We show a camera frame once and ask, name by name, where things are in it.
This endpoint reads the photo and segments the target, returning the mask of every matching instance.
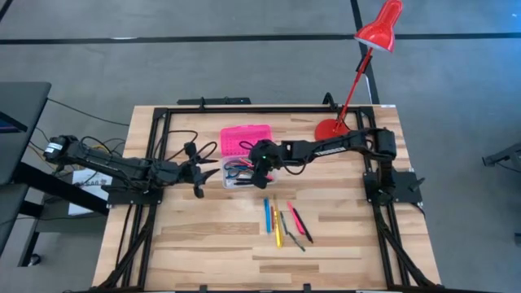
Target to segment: black metal frame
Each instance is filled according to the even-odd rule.
[[[152,125],[151,125],[151,132],[150,136],[148,138],[148,146],[147,146],[147,158],[152,157],[153,150],[155,149],[155,140],[157,139],[157,134],[159,131],[159,122],[161,119],[164,120],[163,128],[161,130],[163,139],[161,139],[161,144],[159,146],[160,148],[160,159],[163,159],[166,153],[166,146],[168,144],[168,132],[169,132],[169,126],[172,115],[176,114],[200,114],[200,113],[213,113],[213,114],[230,114],[230,113],[335,113],[339,114],[340,107],[339,105],[335,104],[333,101],[333,98],[331,97],[331,94],[327,93],[322,104],[325,106],[316,106],[316,107],[274,107],[274,106],[249,106],[249,107],[205,107],[204,101],[201,102],[201,104],[198,107],[190,107],[190,108],[164,108],[164,107],[157,107],[154,110],[153,119],[152,119]],[[357,118],[357,127],[359,129],[363,129],[366,127],[364,125],[363,118],[366,117],[369,121],[369,127],[376,127],[376,121],[374,119],[374,111],[372,107],[350,107],[348,109],[348,113],[353,113],[355,117]],[[371,167],[371,162],[367,157],[364,157],[364,163],[365,163],[365,173],[371,173],[373,172],[373,169]],[[381,213],[380,206],[376,203],[372,203],[372,207],[374,210],[374,219],[375,223],[378,220],[377,215]],[[130,243],[129,243],[129,250],[124,255],[122,261],[118,264],[118,266],[122,263],[125,263],[125,267],[121,269],[121,273],[123,274],[123,281],[121,283],[121,288],[115,288],[115,285],[117,283],[117,278],[112,278],[111,286],[102,288],[100,287],[100,291],[110,291],[113,292],[114,290],[121,290],[124,289],[124,287],[132,288],[134,290],[135,288],[144,290],[146,276],[147,276],[147,266],[148,266],[148,259],[150,256],[150,249],[151,249],[151,236],[152,236],[152,230],[155,222],[155,212],[157,209],[157,204],[153,204],[150,206],[149,209],[149,215],[147,217],[147,221],[145,222],[143,228],[141,228],[141,232],[139,232],[139,224],[141,222],[142,213],[143,213],[143,206],[138,205],[136,208],[136,211],[134,213],[134,223],[132,224],[132,230],[130,232]],[[398,228],[398,223],[396,219],[396,213],[394,210],[393,203],[390,203],[387,206],[387,214],[389,218],[389,224],[391,226],[391,232],[392,237],[396,240],[396,243],[398,243],[401,246],[401,238],[400,238],[400,231]],[[389,259],[389,253],[387,250],[387,244],[385,236],[383,235],[380,230],[377,229],[378,239],[379,239],[379,247],[381,251],[381,257],[383,262],[383,271],[386,279],[387,288],[392,288],[395,286],[394,280],[392,278],[392,267],[391,262]],[[141,243],[143,244],[143,254],[142,254],[142,260],[139,268],[139,275],[138,275],[138,284],[137,286],[130,287],[129,286],[129,280],[130,280],[130,274],[132,271],[132,257],[134,256],[135,252],[138,250],[139,245]],[[402,264],[401,260],[398,259],[399,263],[399,269],[400,269],[400,275],[401,275],[401,284],[404,286],[409,285],[409,275],[407,273],[407,270]]]

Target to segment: wooden tabletop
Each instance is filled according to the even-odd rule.
[[[125,157],[145,156],[154,107],[134,108]],[[387,127],[396,135],[395,168],[410,168],[396,108],[374,106],[374,113],[377,126]],[[198,131],[198,147],[219,142],[219,132],[225,127],[255,124],[271,125],[277,143],[313,141],[315,126],[325,118],[335,115],[175,114],[170,129]],[[354,115],[348,115],[346,122],[356,128]],[[189,133],[170,134],[166,155],[180,150],[191,138]],[[220,148],[210,158],[220,159]],[[203,170],[220,167],[221,162],[202,166]],[[363,171],[362,156],[344,152],[315,159],[299,176],[282,170],[278,182],[265,190],[226,190],[221,171],[204,186],[204,199],[194,197],[191,185],[165,189],[155,219],[146,290],[197,290],[201,284],[207,284],[209,290],[301,290],[306,282],[313,289],[385,288],[373,212],[361,179]],[[297,236],[306,252],[288,237],[284,247],[278,249],[275,235],[266,233],[263,198],[272,199],[274,195],[294,235],[298,233],[286,201],[292,201],[300,212],[314,239],[311,244],[304,236]],[[407,203],[395,206],[405,250],[428,278],[439,282],[422,214]],[[110,211],[93,285],[102,282],[114,268],[127,208],[118,206]],[[396,257],[389,249],[395,283],[400,283]],[[131,284],[137,283],[140,255],[134,260]]]

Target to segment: pink basket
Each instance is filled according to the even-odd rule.
[[[248,155],[250,151],[243,149],[239,143],[245,141],[255,145],[261,139],[272,140],[269,125],[240,125],[221,129],[222,157]]]

